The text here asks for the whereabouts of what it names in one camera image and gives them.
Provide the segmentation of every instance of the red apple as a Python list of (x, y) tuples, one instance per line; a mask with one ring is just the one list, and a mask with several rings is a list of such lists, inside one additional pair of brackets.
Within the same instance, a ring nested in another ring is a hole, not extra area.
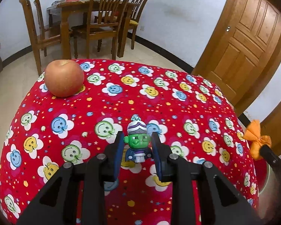
[(45, 84), (57, 97), (68, 97), (80, 90), (84, 73), (79, 64), (72, 60), (55, 60), (45, 69)]

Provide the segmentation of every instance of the chair backrest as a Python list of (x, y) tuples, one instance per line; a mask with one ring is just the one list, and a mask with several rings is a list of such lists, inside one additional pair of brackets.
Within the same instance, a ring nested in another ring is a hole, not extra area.
[(38, 43), (38, 41), (37, 41), (37, 32), (33, 20), (31, 3), (29, 0), (19, 0), (19, 2), (22, 4), (23, 7), (30, 43), (32, 45), (32, 48), (34, 48), (35, 45)]
[[(100, 0), (99, 4), (99, 14), (97, 23), (108, 24), (109, 18), (117, 16), (117, 23), (120, 24), (123, 13), (125, 11), (128, 0)], [(87, 26), (90, 28), (91, 13), (93, 11), (94, 0), (90, 0), (90, 7), (87, 15)]]
[(145, 4), (147, 3), (147, 1), (148, 0), (129, 0), (130, 3), (138, 4), (138, 6), (135, 6), (132, 10), (132, 13), (130, 16), (131, 20), (139, 22), (141, 13), (142, 13), (143, 8), (144, 8)]
[(37, 9), (37, 19), (39, 21), (41, 39), (45, 39), (45, 27), (40, 0), (35, 0), (34, 5)]

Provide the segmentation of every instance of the table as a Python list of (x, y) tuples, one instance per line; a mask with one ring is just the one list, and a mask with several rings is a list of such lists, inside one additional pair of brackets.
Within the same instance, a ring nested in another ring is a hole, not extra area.
[[(64, 2), (52, 5), (47, 8), (49, 11), (49, 26), (52, 25), (52, 11), (53, 9), (60, 8), (61, 9), (61, 47), (63, 51), (63, 59), (71, 59), (71, 47), (69, 44), (69, 23), (68, 17), (71, 13), (84, 13), (84, 24), (86, 24), (87, 12), (89, 9), (89, 0), (75, 1), (75, 2)], [(132, 10), (135, 6), (139, 6), (140, 4), (136, 3), (128, 3), (126, 6), (126, 10), (123, 15), (122, 24), (119, 31), (119, 46), (117, 51), (117, 56), (122, 58), (124, 56), (124, 49), (126, 44), (126, 38), (130, 23), (130, 16)], [(93, 11), (96, 12), (99, 10), (99, 0), (94, 0)]]
[[(211, 161), (241, 196), (258, 208), (248, 144), (233, 109), (215, 84), (185, 72), (139, 63), (76, 62), (85, 78), (79, 92), (55, 97), (42, 74), (11, 122), (0, 161), (0, 199), (10, 222), (16, 224), (38, 190), (65, 161), (76, 165), (102, 153), (118, 131), (127, 135), (135, 115), (147, 133), (158, 132), (160, 141), (173, 153), (198, 164)], [(159, 181), (153, 159), (138, 164), (125, 161), (127, 148), (118, 180), (104, 184), (108, 225), (168, 225), (172, 184)], [(199, 224), (196, 192), (194, 199)], [(79, 225), (81, 201), (78, 204)]]

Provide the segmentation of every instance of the orange ribbon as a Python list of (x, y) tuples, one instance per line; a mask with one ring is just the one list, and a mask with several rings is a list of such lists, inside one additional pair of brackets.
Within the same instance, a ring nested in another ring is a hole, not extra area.
[(260, 136), (260, 122), (259, 120), (253, 120), (244, 132), (243, 138), (245, 140), (252, 141), (250, 147), (250, 154), (254, 160), (262, 159), (259, 150), (262, 146), (268, 145), (271, 148), (271, 138), (270, 136), (263, 135)]

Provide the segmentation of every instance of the door panel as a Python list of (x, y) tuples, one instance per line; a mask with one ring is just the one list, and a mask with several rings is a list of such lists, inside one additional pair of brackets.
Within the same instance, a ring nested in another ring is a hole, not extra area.
[(236, 105), (269, 62), (281, 35), (281, 13), (267, 0), (235, 0), (207, 66), (200, 74)]
[(281, 155), (281, 102), (271, 114), (261, 122), (261, 134), (269, 135), (272, 140), (272, 150)]

